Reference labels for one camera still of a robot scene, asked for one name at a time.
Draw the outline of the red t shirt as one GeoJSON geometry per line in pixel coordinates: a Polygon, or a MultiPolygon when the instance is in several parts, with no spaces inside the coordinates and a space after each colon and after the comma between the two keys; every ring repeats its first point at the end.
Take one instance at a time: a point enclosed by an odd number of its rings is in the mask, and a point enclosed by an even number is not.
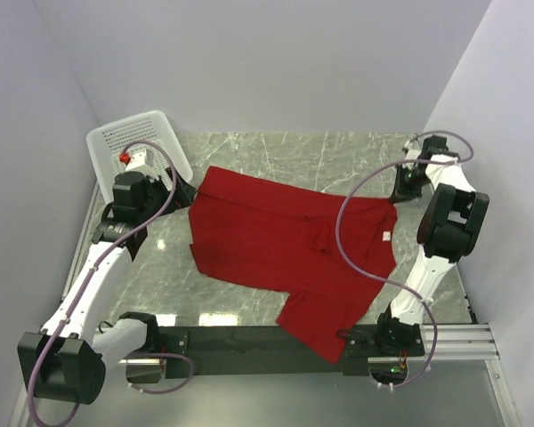
{"type": "Polygon", "coordinates": [[[288,295],[278,325],[329,362],[333,334],[354,326],[396,266],[397,210],[354,197],[335,239],[343,197],[207,169],[189,210],[190,250],[200,273],[288,295]]]}

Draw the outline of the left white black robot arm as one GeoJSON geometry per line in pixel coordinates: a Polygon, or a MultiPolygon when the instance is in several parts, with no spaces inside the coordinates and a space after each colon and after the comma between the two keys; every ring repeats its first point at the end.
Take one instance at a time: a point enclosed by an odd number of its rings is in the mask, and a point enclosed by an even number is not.
{"type": "Polygon", "coordinates": [[[189,207],[194,200],[194,188],[180,174],[171,167],[166,174],[172,187],[138,171],[116,176],[113,200],[102,212],[69,293],[39,332],[25,333],[18,343],[29,396],[89,405],[121,359],[134,353],[147,358],[164,349],[152,314],[127,312],[107,333],[96,332],[113,288],[148,236],[149,223],[189,207]]]}

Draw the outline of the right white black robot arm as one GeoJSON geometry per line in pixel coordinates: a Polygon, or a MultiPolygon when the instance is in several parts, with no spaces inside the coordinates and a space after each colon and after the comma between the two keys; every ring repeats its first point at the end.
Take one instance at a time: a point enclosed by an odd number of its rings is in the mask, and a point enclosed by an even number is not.
{"type": "Polygon", "coordinates": [[[422,196],[429,186],[433,195],[417,229],[417,258],[401,290],[379,316],[373,344],[384,355],[422,355],[420,326],[424,305],[433,297],[444,277],[469,255],[477,243],[490,205],[490,197],[466,179],[462,158],[449,149],[448,137],[463,140],[449,131],[429,131],[414,137],[422,142],[414,149],[408,141],[405,162],[397,165],[393,204],[422,196]]]}

